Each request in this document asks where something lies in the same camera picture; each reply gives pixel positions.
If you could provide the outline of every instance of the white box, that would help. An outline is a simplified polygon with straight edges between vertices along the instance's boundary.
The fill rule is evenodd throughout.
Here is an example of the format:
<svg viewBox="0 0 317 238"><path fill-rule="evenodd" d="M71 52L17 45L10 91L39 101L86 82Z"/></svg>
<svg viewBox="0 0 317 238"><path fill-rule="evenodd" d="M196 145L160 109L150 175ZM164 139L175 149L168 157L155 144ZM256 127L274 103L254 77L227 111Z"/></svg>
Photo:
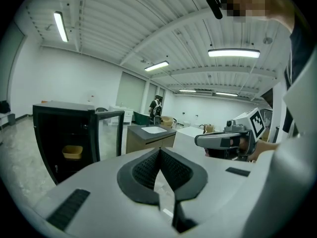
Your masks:
<svg viewBox="0 0 317 238"><path fill-rule="evenodd" d="M242 124L246 129L250 129L253 132L254 140L257 142L259 138L265 132L265 125L263 118L258 108L247 111L238 117L234 118L236 125Z"/></svg>

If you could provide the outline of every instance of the floor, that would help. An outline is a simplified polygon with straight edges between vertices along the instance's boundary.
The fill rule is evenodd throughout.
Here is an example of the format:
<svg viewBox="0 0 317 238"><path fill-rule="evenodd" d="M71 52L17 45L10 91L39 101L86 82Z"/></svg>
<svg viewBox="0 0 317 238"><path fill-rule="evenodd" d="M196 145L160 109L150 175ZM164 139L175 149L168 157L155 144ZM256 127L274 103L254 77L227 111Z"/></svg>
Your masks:
<svg viewBox="0 0 317 238"><path fill-rule="evenodd" d="M99 142L101 160L116 156L117 126L101 122ZM122 134L121 154L125 154L127 125ZM0 176L15 200L33 207L50 189L55 187L40 155L35 139L33 118L19 120L3 130L0 145ZM159 172L155 192L160 196L160 210L166 221L172 221L174 193L164 175Z"/></svg>

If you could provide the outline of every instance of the glass door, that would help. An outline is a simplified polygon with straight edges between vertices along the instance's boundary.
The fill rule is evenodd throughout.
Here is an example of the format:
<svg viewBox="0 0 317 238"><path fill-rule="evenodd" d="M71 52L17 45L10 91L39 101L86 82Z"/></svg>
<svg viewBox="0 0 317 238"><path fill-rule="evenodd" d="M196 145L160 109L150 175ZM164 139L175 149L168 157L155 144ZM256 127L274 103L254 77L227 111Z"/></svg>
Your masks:
<svg viewBox="0 0 317 238"><path fill-rule="evenodd" d="M96 112L95 145L98 161L121 155L124 111Z"/></svg>

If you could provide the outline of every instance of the person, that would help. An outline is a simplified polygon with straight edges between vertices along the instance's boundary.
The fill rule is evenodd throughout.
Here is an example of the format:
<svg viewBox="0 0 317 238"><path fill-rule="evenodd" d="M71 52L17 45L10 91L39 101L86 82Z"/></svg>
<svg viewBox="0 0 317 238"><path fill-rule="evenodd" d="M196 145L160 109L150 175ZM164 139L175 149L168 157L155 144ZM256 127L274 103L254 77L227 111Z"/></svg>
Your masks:
<svg viewBox="0 0 317 238"><path fill-rule="evenodd" d="M162 111L162 104L159 101L159 95L156 95L154 100L151 102L150 109L149 109L150 121L152 124L154 124L154 117L155 116L160 117L161 111Z"/></svg>
<svg viewBox="0 0 317 238"><path fill-rule="evenodd" d="M289 30L291 64L288 66L290 69L284 73L288 89L303 70L315 46L315 38L303 15L291 0L220 0L220 2L228 16L240 18L249 16L260 20L275 20ZM287 109L284 132L289 132L292 120ZM247 146L248 142L244 138L240 138L240 150L246 150ZM258 140L256 149L248 157L248 161L256 161L262 152L275 150L278 146L279 144Z"/></svg>

